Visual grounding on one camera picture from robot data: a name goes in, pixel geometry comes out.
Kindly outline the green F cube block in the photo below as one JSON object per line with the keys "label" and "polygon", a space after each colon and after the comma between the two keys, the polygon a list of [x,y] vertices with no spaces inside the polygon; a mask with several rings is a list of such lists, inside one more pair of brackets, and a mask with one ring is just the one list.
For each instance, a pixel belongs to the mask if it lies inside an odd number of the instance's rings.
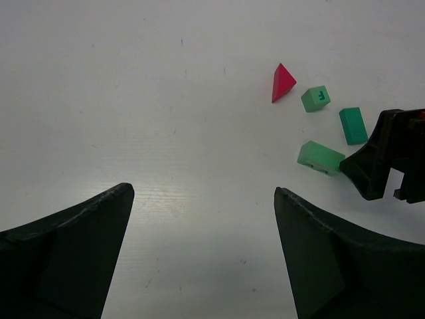
{"label": "green F cube block", "polygon": [[325,86],[308,88],[301,96],[301,102],[307,113],[322,110],[331,102]]}

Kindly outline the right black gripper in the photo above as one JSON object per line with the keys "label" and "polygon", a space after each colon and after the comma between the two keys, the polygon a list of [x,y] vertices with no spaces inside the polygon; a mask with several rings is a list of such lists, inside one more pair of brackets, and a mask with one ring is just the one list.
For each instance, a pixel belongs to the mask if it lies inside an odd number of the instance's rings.
{"label": "right black gripper", "polygon": [[339,168],[366,200],[384,196],[390,169],[403,173],[394,197],[424,201],[424,111],[385,110],[366,144]]}

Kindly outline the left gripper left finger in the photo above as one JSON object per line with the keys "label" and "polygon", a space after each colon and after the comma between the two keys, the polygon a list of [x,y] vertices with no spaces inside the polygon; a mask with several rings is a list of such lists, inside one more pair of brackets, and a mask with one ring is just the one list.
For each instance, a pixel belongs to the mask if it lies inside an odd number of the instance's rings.
{"label": "left gripper left finger", "polygon": [[133,199],[120,183],[1,232],[1,317],[101,318]]}

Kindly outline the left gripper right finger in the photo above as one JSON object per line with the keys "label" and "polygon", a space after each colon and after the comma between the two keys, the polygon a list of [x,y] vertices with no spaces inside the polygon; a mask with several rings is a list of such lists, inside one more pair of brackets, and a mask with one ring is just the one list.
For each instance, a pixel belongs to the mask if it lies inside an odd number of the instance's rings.
{"label": "left gripper right finger", "polygon": [[286,188],[274,210],[299,318],[423,318],[424,246],[326,212]]}

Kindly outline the red triangular wood block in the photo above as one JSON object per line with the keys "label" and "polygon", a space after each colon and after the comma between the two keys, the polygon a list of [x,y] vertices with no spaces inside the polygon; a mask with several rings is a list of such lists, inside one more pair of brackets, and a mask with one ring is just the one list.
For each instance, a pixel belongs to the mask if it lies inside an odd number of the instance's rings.
{"label": "red triangular wood block", "polygon": [[272,88],[272,103],[289,93],[296,85],[296,79],[290,74],[286,67],[280,63],[274,73]]}

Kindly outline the dark green rectangular block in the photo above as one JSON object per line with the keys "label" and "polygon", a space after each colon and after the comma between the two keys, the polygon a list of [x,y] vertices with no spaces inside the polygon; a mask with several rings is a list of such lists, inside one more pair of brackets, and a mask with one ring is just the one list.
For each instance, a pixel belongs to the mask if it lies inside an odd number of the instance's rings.
{"label": "dark green rectangular block", "polygon": [[344,108],[339,112],[343,132],[348,145],[359,145],[368,141],[368,135],[359,107]]}

